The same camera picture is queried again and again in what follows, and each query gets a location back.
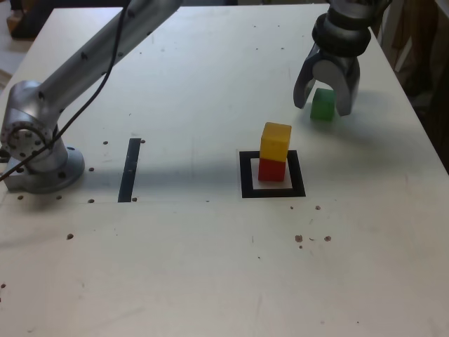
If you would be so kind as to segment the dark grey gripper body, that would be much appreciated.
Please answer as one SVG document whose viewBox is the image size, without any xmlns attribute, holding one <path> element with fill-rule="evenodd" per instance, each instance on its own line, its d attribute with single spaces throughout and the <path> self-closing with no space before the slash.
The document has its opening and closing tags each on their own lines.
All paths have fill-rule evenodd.
<svg viewBox="0 0 449 337">
<path fill-rule="evenodd" d="M 323 68 L 325 66 L 333 65 L 340 69 L 342 72 L 352 72 L 353 69 L 358 68 L 358 58 L 357 57 L 342 57 L 329 53 L 319 47 L 317 44 L 314 45 L 319 55 L 319 60 L 316 62 L 315 67 Z"/>
</svg>

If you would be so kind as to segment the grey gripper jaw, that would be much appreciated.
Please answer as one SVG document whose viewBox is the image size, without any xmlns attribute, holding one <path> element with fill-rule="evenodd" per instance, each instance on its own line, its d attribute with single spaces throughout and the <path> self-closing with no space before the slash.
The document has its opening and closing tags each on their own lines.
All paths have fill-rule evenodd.
<svg viewBox="0 0 449 337">
<path fill-rule="evenodd" d="M 336 112 L 341 117 L 350 115 L 360 80 L 358 59 L 344 59 L 343 63 L 320 60 L 314 65 L 314 78 L 333 89 Z"/>
<path fill-rule="evenodd" d="M 314 44 L 304 60 L 293 90 L 293 102 L 297 108 L 303 109 L 307 98 L 315 84 L 313 68 L 321 60 L 320 48 Z"/>
</svg>

